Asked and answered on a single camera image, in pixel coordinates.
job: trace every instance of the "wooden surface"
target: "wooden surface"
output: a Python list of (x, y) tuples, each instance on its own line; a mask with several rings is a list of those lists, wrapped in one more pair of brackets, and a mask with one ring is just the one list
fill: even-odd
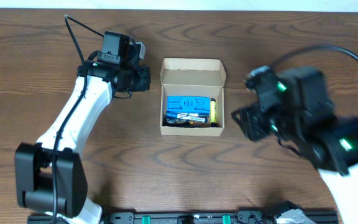
[[(115, 100), (98, 118), (83, 164), (88, 195), (100, 205), (145, 211), (235, 210), (291, 200), (335, 208), (308, 161), (274, 138), (252, 143), (230, 113), (255, 101), (245, 75), (289, 50), (338, 44), (358, 53), (358, 14), (0, 9), (0, 222), (24, 223), (16, 203), (14, 152), (35, 142), (66, 103), (80, 64), (63, 15), (147, 47), (150, 91)], [(102, 39), (73, 26), (85, 55)], [(164, 57), (219, 58), (227, 73), (220, 138), (161, 136), (159, 71)], [(318, 65), (339, 114), (358, 115), (358, 64), (316, 52), (283, 65)]]

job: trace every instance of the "box lid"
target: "box lid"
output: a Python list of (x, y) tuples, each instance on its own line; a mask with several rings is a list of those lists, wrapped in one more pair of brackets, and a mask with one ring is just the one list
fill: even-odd
[(162, 85), (224, 86), (226, 72), (218, 59), (165, 58)]

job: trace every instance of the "green clip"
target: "green clip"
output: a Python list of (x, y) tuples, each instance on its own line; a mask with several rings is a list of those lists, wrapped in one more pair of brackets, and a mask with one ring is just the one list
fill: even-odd
[(142, 217), (142, 224), (150, 224), (151, 223), (150, 217)]
[(222, 216), (223, 224), (231, 224), (230, 215), (224, 215)]

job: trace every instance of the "white wall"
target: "white wall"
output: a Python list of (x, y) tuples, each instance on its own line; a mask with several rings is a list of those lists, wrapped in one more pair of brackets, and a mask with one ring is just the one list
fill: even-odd
[(358, 0), (0, 0), (0, 7), (358, 12)]

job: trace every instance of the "wood grain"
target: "wood grain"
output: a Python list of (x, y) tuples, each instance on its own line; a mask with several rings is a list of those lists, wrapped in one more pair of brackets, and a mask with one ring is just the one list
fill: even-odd
[[(188, 12), (0, 9), (0, 223), (24, 223), (16, 203), (14, 151), (34, 142), (70, 96), (80, 64), (63, 21), (69, 14), (103, 32), (113, 30), (147, 47), (150, 91), (115, 100), (88, 139), (83, 164), (90, 198), (145, 211), (235, 210), (291, 200), (305, 208), (335, 208), (308, 161), (273, 138), (247, 141), (230, 117), (255, 101), (247, 72), (311, 44), (338, 44), (358, 53), (358, 13)], [(102, 40), (73, 26), (87, 55)], [(220, 138), (161, 136), (159, 70), (164, 57), (223, 61), (225, 124)], [(339, 114), (358, 115), (358, 64), (318, 52), (285, 67), (316, 65), (326, 73)]]

